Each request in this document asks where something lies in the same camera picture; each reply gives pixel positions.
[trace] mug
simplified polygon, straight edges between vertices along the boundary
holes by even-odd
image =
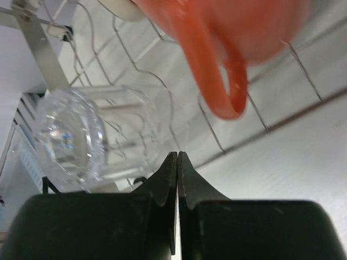
[[[305,23],[311,6],[311,0],[132,1],[178,41],[202,96],[221,119],[242,115],[247,66],[282,50]],[[229,92],[220,64],[228,74]]]

